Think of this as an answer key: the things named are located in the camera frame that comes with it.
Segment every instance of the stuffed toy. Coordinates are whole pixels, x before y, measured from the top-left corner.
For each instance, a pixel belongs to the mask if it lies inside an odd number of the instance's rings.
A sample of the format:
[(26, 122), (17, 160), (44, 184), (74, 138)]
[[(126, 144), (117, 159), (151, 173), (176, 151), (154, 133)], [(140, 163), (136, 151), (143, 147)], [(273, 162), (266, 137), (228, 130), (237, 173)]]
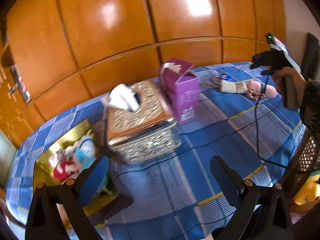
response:
[(53, 176), (55, 179), (65, 180), (76, 171), (77, 167), (74, 163), (69, 161), (60, 161), (53, 170)]
[(314, 171), (303, 184), (298, 193), (294, 196), (293, 201), (297, 205), (303, 205), (320, 199), (320, 171)]
[(68, 146), (66, 149), (60, 149), (48, 159), (48, 162), (51, 167), (55, 168), (59, 162), (67, 161), (73, 158), (75, 153), (76, 146)]
[[(79, 146), (76, 148), (75, 154), (73, 155), (73, 162), (79, 172), (89, 168), (96, 160), (96, 147), (93, 142), (92, 136), (85, 135), (81, 138)], [(108, 176), (105, 176), (101, 182), (96, 194), (100, 194), (105, 191), (108, 183)]]
[[(261, 94), (261, 83), (258, 81), (250, 80), (247, 83), (247, 97), (257, 101)], [(274, 98), (277, 95), (277, 91), (273, 86), (267, 85), (265, 94), (262, 94), (261, 98), (268, 97)]]

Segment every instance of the tissue box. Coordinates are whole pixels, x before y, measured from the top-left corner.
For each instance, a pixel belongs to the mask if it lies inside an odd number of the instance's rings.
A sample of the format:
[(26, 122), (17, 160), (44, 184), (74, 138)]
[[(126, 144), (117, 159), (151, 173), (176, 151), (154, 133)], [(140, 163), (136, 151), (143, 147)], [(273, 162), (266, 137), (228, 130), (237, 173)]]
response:
[(197, 117), (199, 84), (190, 71), (193, 66), (184, 60), (171, 58), (159, 70), (162, 90), (170, 100), (179, 125)]
[(140, 97), (137, 111), (109, 108), (107, 141), (127, 164), (139, 164), (172, 153), (181, 145), (177, 120), (156, 84), (130, 86)]

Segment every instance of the human hand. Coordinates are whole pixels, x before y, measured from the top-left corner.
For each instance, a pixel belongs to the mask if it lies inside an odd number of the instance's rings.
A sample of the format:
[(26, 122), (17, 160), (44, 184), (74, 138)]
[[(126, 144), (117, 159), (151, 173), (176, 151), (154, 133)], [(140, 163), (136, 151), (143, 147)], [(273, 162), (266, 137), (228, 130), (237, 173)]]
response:
[(277, 92), (282, 95), (282, 82), (281, 77), (291, 76), (294, 88), (297, 92), (297, 103), (299, 107), (302, 104), (304, 90), (306, 89), (307, 82), (304, 80), (303, 76), (295, 68), (283, 67), (280, 70), (276, 70), (275, 74), (272, 75), (272, 80), (276, 84)]

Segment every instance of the door handle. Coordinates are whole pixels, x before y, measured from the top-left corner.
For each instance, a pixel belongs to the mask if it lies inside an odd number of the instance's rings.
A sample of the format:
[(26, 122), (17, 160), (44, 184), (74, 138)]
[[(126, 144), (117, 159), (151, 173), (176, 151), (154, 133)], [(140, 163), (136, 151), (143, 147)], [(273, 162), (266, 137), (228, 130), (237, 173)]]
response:
[(12, 95), (13, 93), (15, 93), (16, 88), (19, 87), (18, 83), (15, 83), (14, 86), (12, 88), (10, 88), (9, 90), (9, 94)]

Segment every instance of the white wall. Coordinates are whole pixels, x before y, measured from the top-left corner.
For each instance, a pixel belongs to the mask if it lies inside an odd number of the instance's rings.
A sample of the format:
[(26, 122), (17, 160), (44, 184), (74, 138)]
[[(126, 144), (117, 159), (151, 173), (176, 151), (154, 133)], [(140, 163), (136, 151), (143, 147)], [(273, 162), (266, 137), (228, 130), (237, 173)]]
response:
[(16, 148), (0, 130), (0, 185), (5, 186), (5, 182), (10, 170), (10, 165)]
[(320, 27), (302, 0), (283, 0), (286, 18), (286, 46), (289, 55), (301, 65), (307, 33), (320, 40)]

